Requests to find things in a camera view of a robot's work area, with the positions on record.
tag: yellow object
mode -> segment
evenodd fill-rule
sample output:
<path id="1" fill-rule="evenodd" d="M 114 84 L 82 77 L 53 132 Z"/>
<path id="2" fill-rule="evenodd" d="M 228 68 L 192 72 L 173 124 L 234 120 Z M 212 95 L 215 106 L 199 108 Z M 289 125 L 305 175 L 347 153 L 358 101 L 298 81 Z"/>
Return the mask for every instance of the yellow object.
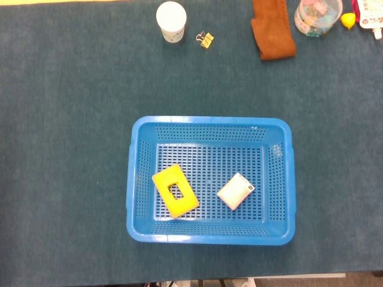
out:
<path id="1" fill-rule="evenodd" d="M 346 13 L 343 14 L 341 17 L 341 22 L 343 26 L 345 26 L 348 29 L 351 29 L 356 21 L 356 15 L 354 13 Z"/>
<path id="2" fill-rule="evenodd" d="M 152 176 L 152 180 L 173 218 L 199 206 L 198 199 L 178 164 L 156 173 Z M 169 187 L 174 184 L 178 186 L 183 195 L 180 199 L 176 199 L 169 190 Z"/>
<path id="3" fill-rule="evenodd" d="M 200 34 L 196 36 L 196 40 L 201 42 L 201 46 L 203 48 L 209 48 L 210 44 L 212 43 L 214 37 L 208 32 L 205 35 L 205 31 L 202 31 Z"/>
<path id="4" fill-rule="evenodd" d="M 0 6 L 61 2 L 111 2 L 115 0 L 0 0 Z"/>

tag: binder clip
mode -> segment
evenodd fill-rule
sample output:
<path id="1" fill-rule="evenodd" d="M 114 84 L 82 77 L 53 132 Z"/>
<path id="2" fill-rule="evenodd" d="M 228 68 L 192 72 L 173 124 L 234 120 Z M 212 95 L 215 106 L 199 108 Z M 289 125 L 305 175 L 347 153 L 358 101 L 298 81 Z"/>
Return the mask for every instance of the binder clip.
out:
<path id="1" fill-rule="evenodd" d="M 196 40 L 201 42 L 201 46 L 205 49 L 209 48 L 212 43 L 214 37 L 208 32 L 205 34 L 205 31 L 202 31 L 200 34 L 196 36 Z"/>

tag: table surface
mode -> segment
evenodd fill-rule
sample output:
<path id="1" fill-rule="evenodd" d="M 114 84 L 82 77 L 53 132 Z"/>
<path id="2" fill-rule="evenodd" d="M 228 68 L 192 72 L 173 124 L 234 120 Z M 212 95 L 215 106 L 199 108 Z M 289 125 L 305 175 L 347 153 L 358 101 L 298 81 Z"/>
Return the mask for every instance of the table surface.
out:
<path id="1" fill-rule="evenodd" d="M 251 1 L 0 8 L 0 285 L 133 283 L 383 269 L 383 42 L 293 24 L 297 56 L 261 62 Z M 345 3 L 344 11 L 351 6 Z M 202 30 L 215 38 L 205 51 Z M 144 115 L 276 117 L 293 132 L 296 234 L 279 247 L 150 244 L 126 232 L 127 152 Z"/>

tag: paper cup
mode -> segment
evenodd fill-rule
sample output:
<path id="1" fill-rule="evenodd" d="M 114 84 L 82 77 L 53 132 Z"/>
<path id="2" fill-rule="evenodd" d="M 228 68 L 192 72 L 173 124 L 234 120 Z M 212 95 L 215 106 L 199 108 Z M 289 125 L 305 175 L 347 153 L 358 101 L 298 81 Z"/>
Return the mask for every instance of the paper cup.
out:
<path id="1" fill-rule="evenodd" d="M 157 9 L 157 23 L 167 42 L 177 43 L 184 36 L 186 11 L 179 3 L 168 1 Z"/>

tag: yellow sponge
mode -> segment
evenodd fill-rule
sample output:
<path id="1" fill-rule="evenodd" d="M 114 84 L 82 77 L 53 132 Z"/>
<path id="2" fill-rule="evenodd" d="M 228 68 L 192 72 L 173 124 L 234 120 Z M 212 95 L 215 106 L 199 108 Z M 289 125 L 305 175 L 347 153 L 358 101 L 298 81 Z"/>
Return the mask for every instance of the yellow sponge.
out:
<path id="1" fill-rule="evenodd" d="M 177 218 L 199 206 L 198 199 L 178 164 L 156 173 L 152 176 L 152 180 L 173 218 Z M 175 184 L 183 195 L 180 199 L 175 199 L 169 190 L 169 187 Z"/>

